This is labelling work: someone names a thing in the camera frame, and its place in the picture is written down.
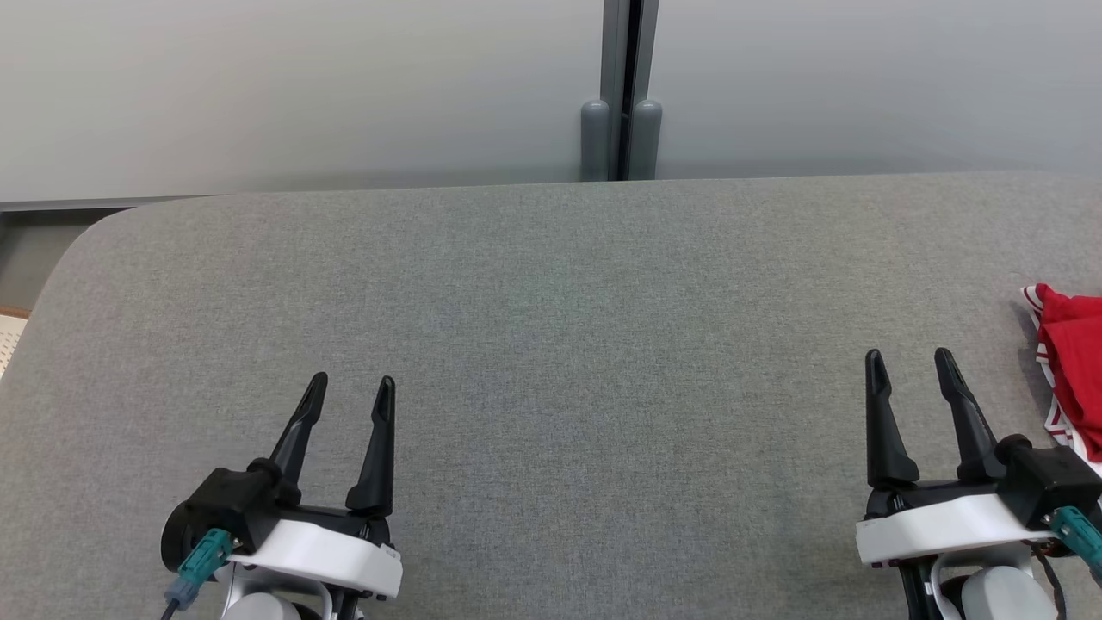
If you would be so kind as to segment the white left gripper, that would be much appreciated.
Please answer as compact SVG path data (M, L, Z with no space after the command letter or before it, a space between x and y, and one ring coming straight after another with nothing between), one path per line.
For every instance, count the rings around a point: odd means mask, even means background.
M324 405L326 372L307 382L276 444L270 460L281 470L276 487L280 507L300 503L299 478L306 461L307 440ZM396 598L403 580L401 553L396 550L388 516L393 514L396 463L396 383L383 376L371 407L371 435L361 474L346 494L350 525L322 525L306 519L281 518L252 552L236 550L228 561L228 599L251 592L303 592L327 596L344 590L365 597Z

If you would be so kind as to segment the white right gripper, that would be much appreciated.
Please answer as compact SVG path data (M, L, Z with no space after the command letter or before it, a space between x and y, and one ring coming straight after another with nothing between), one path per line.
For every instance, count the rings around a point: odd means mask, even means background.
M873 489L857 523L858 561L865 565L1048 539L1046 529L1022 525L996 493L994 482L1003 478L1005 466L951 350L936 349L934 366L957 433L959 481L914 485L919 468L906 452L894 416L884 357L878 349L865 356L866 471Z

